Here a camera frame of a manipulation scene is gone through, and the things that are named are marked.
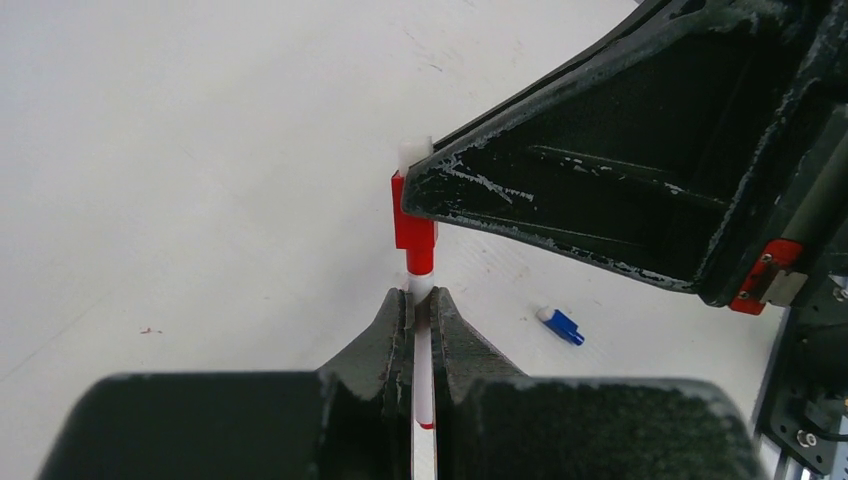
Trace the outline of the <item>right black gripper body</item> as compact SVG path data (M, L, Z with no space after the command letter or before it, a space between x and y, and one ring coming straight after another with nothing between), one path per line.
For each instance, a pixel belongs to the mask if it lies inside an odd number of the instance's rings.
M783 308L754 414L780 474L847 470L847 5L829 4L777 147L789 163L739 298Z

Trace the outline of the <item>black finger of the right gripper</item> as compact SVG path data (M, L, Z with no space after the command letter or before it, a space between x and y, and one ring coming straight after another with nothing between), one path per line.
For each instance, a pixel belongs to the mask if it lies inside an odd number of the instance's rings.
M725 306L769 241L777 147L831 2L641 2L440 140L403 209Z

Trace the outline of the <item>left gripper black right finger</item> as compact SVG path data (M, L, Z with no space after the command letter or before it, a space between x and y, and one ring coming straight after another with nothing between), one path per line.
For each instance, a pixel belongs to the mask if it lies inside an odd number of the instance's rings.
M431 292L429 320L436 477L482 479L494 455L490 443L504 436L486 411L487 388L526 373L462 317L448 289Z

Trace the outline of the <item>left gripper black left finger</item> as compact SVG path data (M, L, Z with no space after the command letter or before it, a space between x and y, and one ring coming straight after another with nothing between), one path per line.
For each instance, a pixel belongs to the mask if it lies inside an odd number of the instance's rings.
M391 288L374 320L318 369L318 479L412 477L413 310Z

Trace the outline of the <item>red white pen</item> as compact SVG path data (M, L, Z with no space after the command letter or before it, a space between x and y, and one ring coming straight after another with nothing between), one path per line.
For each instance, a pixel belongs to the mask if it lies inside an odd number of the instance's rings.
M429 295L434 288L434 274L409 274L408 290L414 313L414 357L412 377L413 405L413 479L436 478L434 433L434 376L431 350Z

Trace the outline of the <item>red pen cap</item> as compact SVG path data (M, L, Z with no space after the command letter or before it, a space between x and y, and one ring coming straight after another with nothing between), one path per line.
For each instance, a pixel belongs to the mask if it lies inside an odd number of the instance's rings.
M405 253L407 272L416 276L433 273L438 229L432 220L405 213L401 203L409 169L432 153L430 136L402 140L398 167L390 179L395 247Z

